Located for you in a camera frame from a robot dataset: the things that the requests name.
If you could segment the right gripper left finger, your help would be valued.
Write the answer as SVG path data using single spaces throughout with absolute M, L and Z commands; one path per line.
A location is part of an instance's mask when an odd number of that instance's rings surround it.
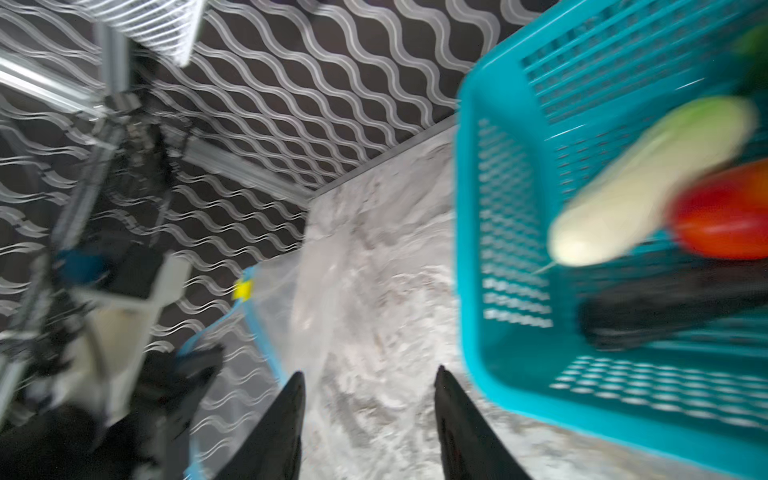
M 297 371 L 215 479 L 298 479 L 305 410 L 305 376 Z

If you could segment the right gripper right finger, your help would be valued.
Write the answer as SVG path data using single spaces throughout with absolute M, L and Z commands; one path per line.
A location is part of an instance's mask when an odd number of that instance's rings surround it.
M 434 386 L 436 427 L 447 479 L 531 478 L 445 367 L 438 369 Z

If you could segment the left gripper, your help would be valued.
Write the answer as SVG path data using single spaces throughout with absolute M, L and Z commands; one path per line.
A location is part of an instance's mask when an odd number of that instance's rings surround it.
M 223 367 L 213 346 L 149 352 L 129 413 L 103 427 L 61 405 L 1 435 L 3 479 L 183 479 L 192 417 Z

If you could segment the clear zip top bag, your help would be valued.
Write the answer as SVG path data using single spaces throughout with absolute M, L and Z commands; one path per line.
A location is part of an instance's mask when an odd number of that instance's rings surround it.
M 459 370 L 452 230 L 344 226 L 246 269 L 231 309 L 187 340 L 224 365 L 191 430 L 190 479 L 223 476 L 302 373 L 304 479 L 439 479 L 440 366 Z

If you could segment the red orange tomato toy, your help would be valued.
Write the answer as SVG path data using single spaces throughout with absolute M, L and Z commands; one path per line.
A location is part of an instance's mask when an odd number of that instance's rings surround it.
M 767 257 L 767 160 L 707 176 L 671 204 L 667 229 L 696 255 L 722 260 Z

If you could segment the green leafy vegetable toy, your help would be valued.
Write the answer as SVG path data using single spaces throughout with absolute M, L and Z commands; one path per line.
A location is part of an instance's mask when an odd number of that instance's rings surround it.
M 744 60 L 745 74 L 735 90 L 748 96 L 767 89 L 767 24 L 762 23 L 744 33 L 737 41 L 735 53 Z

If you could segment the clear wall basket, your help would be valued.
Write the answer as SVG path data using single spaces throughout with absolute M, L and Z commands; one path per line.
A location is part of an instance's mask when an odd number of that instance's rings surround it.
M 208 6 L 206 0 L 83 0 L 73 4 L 178 67 L 189 64 Z

